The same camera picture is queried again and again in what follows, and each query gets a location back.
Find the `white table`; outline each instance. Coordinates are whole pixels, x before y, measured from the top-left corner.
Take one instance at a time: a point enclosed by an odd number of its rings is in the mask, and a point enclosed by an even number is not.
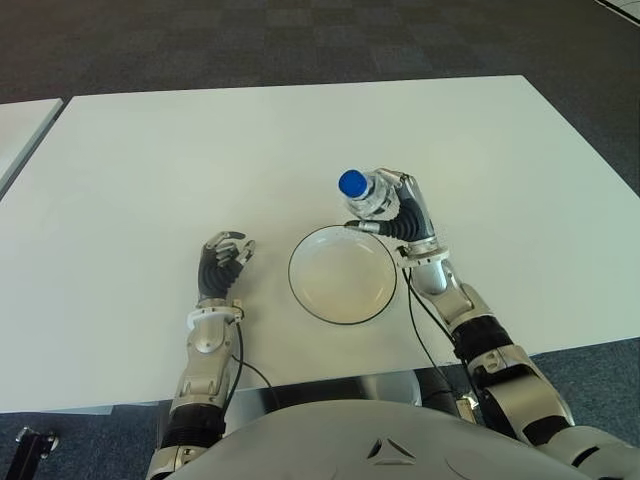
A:
[[[0,105],[0,192],[61,106],[59,98]]]
[[[233,293],[274,384],[426,366],[403,285],[344,327],[287,283],[298,240],[350,218],[341,172],[377,166],[419,179],[458,273],[530,353],[640,332],[640,200],[523,77],[77,97],[0,202],[0,410],[173,397],[222,229],[258,241]]]

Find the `black cable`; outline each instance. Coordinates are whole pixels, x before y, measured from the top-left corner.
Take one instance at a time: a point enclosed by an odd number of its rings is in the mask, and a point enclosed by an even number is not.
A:
[[[451,383],[449,383],[449,379],[445,376],[444,372],[440,369],[440,367],[438,367],[436,362],[433,361],[433,357],[431,356],[431,353],[429,353],[429,350],[427,349],[427,346],[422,341],[422,337],[420,337],[420,333],[418,332],[418,327],[416,326],[416,319],[413,316],[413,302],[411,301],[411,290],[412,290],[412,287],[411,287],[411,284],[409,283],[410,280],[409,280],[409,277],[407,276],[407,274],[405,273],[404,270],[402,270],[402,275],[404,276],[404,279],[407,282],[407,286],[410,287],[409,290],[407,291],[407,294],[408,294],[407,295],[407,300],[409,301],[409,316],[411,317],[411,325],[413,325],[413,331],[416,334],[416,338],[418,339],[418,342],[420,342],[420,346],[422,347],[422,350],[424,350],[424,353],[427,354],[427,357],[429,358],[429,361],[433,364],[433,368],[436,369],[436,372],[438,372],[438,374],[442,377],[442,380],[444,380],[444,383],[446,383],[447,386],[449,387],[449,393],[453,393],[453,387],[451,386]]]
[[[231,390],[229,390],[229,395],[227,395],[227,398],[222,405],[222,418],[224,418],[224,415],[227,413],[231,399],[236,393],[236,388],[238,388],[238,382],[240,381],[240,375],[242,375],[242,365],[244,365],[244,342],[242,340],[242,329],[240,328],[239,323],[236,323],[236,330],[238,331],[238,345],[240,346],[240,361],[238,362],[236,378],[233,380],[233,385],[231,386]]]
[[[453,340],[453,337],[451,336],[451,334],[449,334],[449,332],[446,330],[446,328],[444,327],[444,325],[442,325],[442,323],[440,323],[438,321],[438,319],[436,318],[436,316],[431,313],[431,310],[429,310],[427,308],[427,306],[424,304],[424,302],[422,301],[422,299],[418,296],[418,294],[416,293],[416,291],[414,290],[413,286],[411,285],[411,275],[407,275],[405,269],[402,269],[402,276],[404,277],[405,282],[407,282],[407,287],[409,288],[409,313],[411,313],[411,294],[413,294],[414,298],[418,301],[418,303],[420,304],[420,306],[424,309],[425,312],[427,312],[427,314],[431,317],[431,319],[436,323],[436,325],[438,325],[438,327],[440,328],[440,330],[442,330],[442,333],[445,334],[445,336],[447,337],[447,339],[451,342],[451,345],[455,348],[456,344]],[[418,334],[418,330],[416,329],[415,323],[413,325],[413,329],[416,332],[416,335],[418,336],[418,340],[420,340],[420,344],[422,345],[422,348],[425,349],[424,344],[422,343],[422,339],[420,338],[420,335]],[[464,371],[465,376],[467,377],[467,381],[469,382],[469,386],[471,387],[471,390],[473,391],[473,394],[476,396],[476,400],[480,401],[480,395],[478,395],[478,391],[476,390],[476,386],[473,383],[473,380],[471,379],[471,375],[469,374],[469,369],[468,364],[466,361],[461,360],[462,361],[462,370]]]
[[[431,310],[429,310],[427,308],[427,306],[424,304],[424,302],[422,301],[422,299],[420,298],[420,296],[418,295],[418,293],[414,290],[413,285],[411,285],[411,276],[407,275],[406,270],[403,268],[402,269],[402,276],[404,277],[404,281],[407,283],[407,288],[409,289],[409,297],[411,297],[411,295],[413,295],[413,297],[418,301],[418,303],[420,304],[420,306],[423,308],[423,310],[425,312],[427,312],[427,314],[431,317],[431,320],[433,320],[435,322],[435,324],[438,326],[438,328],[442,331],[442,333],[444,334],[445,337],[447,337],[447,339],[451,342],[451,345],[453,345],[455,347],[455,342],[453,341],[453,337],[451,337],[451,334],[449,333],[449,331],[445,328],[444,325],[442,325],[442,323],[440,323],[438,321],[438,319],[436,318],[436,316],[431,313]]]
[[[235,355],[231,355],[231,358],[233,358],[236,362],[240,363],[240,359],[237,358]],[[273,385],[271,385],[271,382],[269,381],[269,379],[265,377],[265,375],[260,370],[258,370],[256,367],[254,367],[250,363],[248,362],[242,362],[242,363],[249,370],[253,370],[254,372],[256,372],[260,376],[260,378],[262,378],[262,381],[267,384],[267,388],[269,388],[269,391],[271,392],[271,396],[273,397],[273,401],[276,405],[276,410],[280,410],[280,401],[278,400],[278,395],[276,394],[276,391],[273,388]]]

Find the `robot finger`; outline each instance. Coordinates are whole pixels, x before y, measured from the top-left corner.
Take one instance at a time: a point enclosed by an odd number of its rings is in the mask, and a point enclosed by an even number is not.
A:
[[[207,243],[204,244],[204,248],[207,250],[216,249],[225,240],[242,240],[246,235],[240,232],[220,232],[217,235],[211,237]]]
[[[247,264],[247,262],[251,259],[251,257],[253,257],[253,253],[255,252],[255,249],[256,249],[255,240],[249,240],[245,244],[245,246],[242,249],[242,251],[236,257],[236,261],[240,265],[245,266]]]

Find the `silver arm segment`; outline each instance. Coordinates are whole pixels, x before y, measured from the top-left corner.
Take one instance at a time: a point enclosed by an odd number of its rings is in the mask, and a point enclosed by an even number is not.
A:
[[[401,266],[410,269],[414,291],[433,306],[448,330],[456,356],[479,392],[488,425],[591,478],[640,478],[640,450],[595,428],[575,426],[562,396],[511,341],[475,289],[459,280],[449,250],[438,243],[415,178],[387,169],[376,173],[394,186],[401,204],[412,199],[419,206],[426,229],[398,249]],[[348,226],[387,234],[380,228],[384,223]]]
[[[202,248],[199,302],[187,316],[188,362],[178,382],[166,431],[151,458],[147,480],[164,478],[192,462],[224,434],[228,364],[236,325],[244,316],[240,301],[229,305],[225,297],[255,249],[255,242],[249,241],[239,251],[233,240],[243,238],[238,232],[221,232]]]

